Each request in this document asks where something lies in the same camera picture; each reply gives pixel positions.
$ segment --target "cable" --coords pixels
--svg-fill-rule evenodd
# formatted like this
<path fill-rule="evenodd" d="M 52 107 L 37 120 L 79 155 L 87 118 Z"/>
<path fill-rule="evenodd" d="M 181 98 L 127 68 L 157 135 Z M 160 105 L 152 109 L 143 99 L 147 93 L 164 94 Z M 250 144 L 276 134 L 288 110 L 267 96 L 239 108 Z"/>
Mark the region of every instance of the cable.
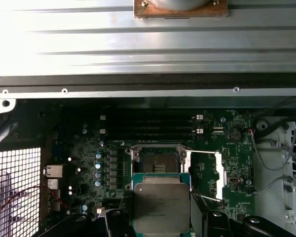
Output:
<path fill-rule="evenodd" d="M 291 157 L 293 155 L 293 149 L 294 149 L 294 145 L 296 143 L 296 128 L 294 130 L 294 134 L 293 134 L 293 139 L 292 139 L 292 144 L 291 144 L 291 147 L 290 147 L 290 150 L 288 151 L 287 153 L 287 157 Z"/>
<path fill-rule="evenodd" d="M 274 169 L 274 168 L 269 168 L 269 167 L 267 167 L 267 166 L 265 165 L 264 160 L 262 159 L 262 157 L 261 157 L 259 151 L 258 151 L 257 144 L 256 144 L 256 141 L 255 141 L 255 135 L 254 135 L 252 129 L 249 129 L 249 131 L 250 131 L 250 133 L 251 133 L 251 140 L 252 140 L 253 148 L 255 149 L 255 151 L 256 151 L 256 153 L 257 153 L 257 156 L 258 156 L 258 158 L 260 159 L 260 161 L 261 161 L 261 163 L 263 164 L 263 166 L 264 166 L 266 169 L 271 170 L 271 171 L 278 171 L 278 170 L 283 169 L 283 168 L 285 167 L 285 165 L 287 164 L 287 162 L 289 161 L 290 157 L 287 156 L 284 165 L 282 165 L 282 166 L 279 167 L 279 168 Z"/>
<path fill-rule="evenodd" d="M 252 113 L 252 116 L 254 118 L 256 117 L 261 117 L 261 116 L 271 116 L 274 114 L 275 111 L 277 111 L 278 109 L 286 106 L 286 105 L 289 105 L 289 104 L 292 104 L 292 103 L 296 103 L 296 96 L 294 97 L 291 97 L 291 98 L 288 98 L 284 101 L 281 101 L 280 103 L 276 104 L 275 106 L 273 106 L 272 108 L 269 108 L 269 109 L 266 109 L 266 110 L 263 110 L 263 111 L 256 111 L 256 112 L 253 112 Z"/>
<path fill-rule="evenodd" d="M 269 142 L 271 143 L 272 146 L 274 147 L 277 147 L 279 149 L 282 149 L 284 151 L 287 152 L 287 156 L 288 156 L 288 152 L 290 151 L 290 147 L 281 143 L 281 142 L 278 142 L 278 141 L 275 141 L 275 140 L 272 140 L 272 139 L 260 139 L 260 140 L 257 140 L 256 143 L 259 144 L 259 143 L 264 143 L 264 142 Z M 289 157 L 292 157 L 292 160 L 295 162 L 296 164 L 296 153 L 295 152 L 292 152 L 291 155 Z"/>
<path fill-rule="evenodd" d="M 265 137 L 265 136 L 271 134 L 272 132 L 274 132 L 280 126 L 282 126 L 282 125 L 284 125 L 284 124 L 286 124 L 288 122 L 293 122 L 293 121 L 296 121 L 296 116 L 283 118 L 280 121 L 276 122 L 275 124 L 273 124 L 272 126 L 268 127 L 267 129 L 265 129 L 263 131 L 256 131 L 255 132 L 255 138 L 260 139 L 262 137 Z"/>
<path fill-rule="evenodd" d="M 23 189 L 23 190 L 21 190 L 21 191 L 18 191 L 16 194 L 14 194 L 12 197 L 10 197 L 10 199 L 8 200 L 8 201 L 6 201 L 1 207 L 0 207 L 0 213 L 1 213 L 1 211 L 10 203 L 10 202 L 12 202 L 13 200 L 14 200 L 14 198 L 15 197 L 17 197 L 17 196 L 19 196 L 19 194 L 20 193 L 22 193 L 22 192 L 24 192 L 24 191 L 26 191 L 26 190 L 29 190 L 29 189 L 34 189 L 34 188 L 46 188 L 46 189 L 48 189 L 50 192 L 51 192 L 51 194 L 59 201 L 59 203 L 61 204 L 61 205 L 63 205 L 63 206 L 65 206 L 66 208 L 68 208 L 67 207 L 67 205 L 66 204 L 64 204 L 63 203 L 63 201 L 59 198 L 59 197 L 57 197 L 57 195 L 49 188 L 49 187 L 47 187 L 47 186 L 32 186 L 32 187 L 29 187 L 29 188 L 27 188 L 27 189 Z"/>
<path fill-rule="evenodd" d="M 269 183 L 264 189 L 262 189 L 261 191 L 255 191 L 252 194 L 257 195 L 257 194 L 264 193 L 269 188 L 271 188 L 276 182 L 278 182 L 280 180 L 287 180 L 288 182 L 292 182 L 293 181 L 293 178 L 291 176 L 287 176 L 287 175 L 283 175 L 283 176 L 277 177 L 271 183 Z"/>

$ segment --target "capacitor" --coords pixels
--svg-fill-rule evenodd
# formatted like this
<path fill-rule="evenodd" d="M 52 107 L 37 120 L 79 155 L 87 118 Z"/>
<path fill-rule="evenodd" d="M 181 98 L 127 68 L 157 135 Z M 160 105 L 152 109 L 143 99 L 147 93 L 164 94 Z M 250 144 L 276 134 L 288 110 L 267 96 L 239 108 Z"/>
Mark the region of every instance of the capacitor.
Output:
<path fill-rule="evenodd" d="M 100 162 L 95 164 L 96 169 L 101 169 L 101 166 L 102 166 L 102 164 Z"/>
<path fill-rule="evenodd" d="M 88 206 L 87 205 L 83 205 L 81 208 L 82 208 L 82 211 L 86 211 L 88 209 Z"/>
<path fill-rule="evenodd" d="M 99 179 L 102 176 L 102 172 L 98 171 L 95 173 L 95 177 Z"/>
<path fill-rule="evenodd" d="M 95 158 L 96 159 L 101 159 L 102 158 L 102 153 L 101 152 L 96 153 Z"/>
<path fill-rule="evenodd" d="M 102 181 L 101 180 L 95 181 L 95 186 L 96 187 L 99 187 L 101 184 L 102 184 Z"/>

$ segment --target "screw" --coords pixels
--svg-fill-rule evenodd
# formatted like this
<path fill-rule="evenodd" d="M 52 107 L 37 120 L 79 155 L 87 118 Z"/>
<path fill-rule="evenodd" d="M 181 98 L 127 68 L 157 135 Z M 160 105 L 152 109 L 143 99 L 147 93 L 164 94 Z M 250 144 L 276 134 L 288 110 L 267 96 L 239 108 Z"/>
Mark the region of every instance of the screw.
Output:
<path fill-rule="evenodd" d="M 246 180 L 246 185 L 252 185 L 252 181 L 250 179 Z"/>
<path fill-rule="evenodd" d="M 142 6 L 143 7 L 147 7 L 148 6 L 148 2 L 146 2 L 146 1 L 142 2 Z"/>
<path fill-rule="evenodd" d="M 215 212 L 213 212 L 213 216 L 221 217 L 222 214 L 220 212 L 215 211 Z"/>
<path fill-rule="evenodd" d="M 260 223 L 260 221 L 257 218 L 254 218 L 254 217 L 250 218 L 250 222 L 253 223 L 253 224 Z"/>
<path fill-rule="evenodd" d="M 235 93 L 240 92 L 240 88 L 236 86 L 236 87 L 233 89 L 233 92 L 235 92 Z"/>

